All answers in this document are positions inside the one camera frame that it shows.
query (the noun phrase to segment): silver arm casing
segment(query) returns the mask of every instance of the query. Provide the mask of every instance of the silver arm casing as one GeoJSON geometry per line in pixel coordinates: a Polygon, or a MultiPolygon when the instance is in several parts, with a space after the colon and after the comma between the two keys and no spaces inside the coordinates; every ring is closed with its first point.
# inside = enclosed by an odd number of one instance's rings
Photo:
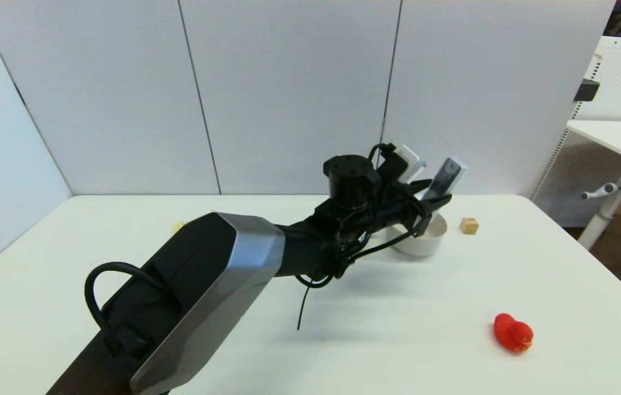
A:
{"type": "Polygon", "coordinates": [[[281,267],[282,230],[259,217],[217,215],[237,233],[228,265],[133,375],[134,394],[158,395],[191,380],[281,267]]]}

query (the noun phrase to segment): table leg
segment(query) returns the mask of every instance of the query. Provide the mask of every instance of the table leg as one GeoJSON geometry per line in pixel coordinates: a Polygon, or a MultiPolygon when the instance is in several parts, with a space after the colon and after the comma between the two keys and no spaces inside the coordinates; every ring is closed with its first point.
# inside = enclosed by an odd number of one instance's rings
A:
{"type": "Polygon", "coordinates": [[[586,225],[586,229],[584,229],[584,232],[579,237],[579,243],[587,250],[591,250],[591,247],[593,247],[596,240],[599,239],[601,233],[606,230],[608,223],[611,222],[613,216],[616,214],[617,208],[621,204],[621,176],[617,185],[620,189],[606,198],[599,212],[591,218],[591,222],[586,225]]]}

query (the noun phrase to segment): red rubber duck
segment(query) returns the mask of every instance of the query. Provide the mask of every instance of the red rubber duck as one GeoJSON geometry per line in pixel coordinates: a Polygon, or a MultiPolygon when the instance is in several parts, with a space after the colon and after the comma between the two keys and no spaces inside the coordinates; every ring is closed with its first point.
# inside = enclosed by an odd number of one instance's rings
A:
{"type": "Polygon", "coordinates": [[[532,346],[532,329],[526,323],[516,321],[506,313],[496,315],[493,324],[496,339],[503,347],[514,353],[522,353],[532,346]]]}

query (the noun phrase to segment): yellow object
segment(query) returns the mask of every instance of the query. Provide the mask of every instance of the yellow object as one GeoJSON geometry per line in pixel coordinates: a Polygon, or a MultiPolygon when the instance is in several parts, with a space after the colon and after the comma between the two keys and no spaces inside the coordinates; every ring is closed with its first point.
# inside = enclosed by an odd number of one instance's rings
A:
{"type": "Polygon", "coordinates": [[[474,218],[462,218],[459,224],[461,232],[465,235],[476,235],[476,230],[479,228],[479,223],[474,218]]]}
{"type": "Polygon", "coordinates": [[[172,227],[172,233],[178,232],[184,225],[186,225],[186,221],[177,222],[177,224],[172,227]]]}

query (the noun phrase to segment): white bowl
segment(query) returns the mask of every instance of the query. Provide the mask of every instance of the white bowl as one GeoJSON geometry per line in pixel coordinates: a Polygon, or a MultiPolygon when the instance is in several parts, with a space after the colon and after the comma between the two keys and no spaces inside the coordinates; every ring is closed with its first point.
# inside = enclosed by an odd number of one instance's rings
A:
{"type": "MultiPolygon", "coordinates": [[[[440,247],[444,233],[447,232],[447,221],[444,217],[437,215],[433,222],[428,225],[425,230],[425,234],[419,238],[408,237],[405,240],[392,245],[394,249],[413,255],[414,257],[429,257],[440,247]]],[[[386,228],[386,240],[393,240],[394,238],[406,233],[403,225],[393,225],[386,228]]]]}

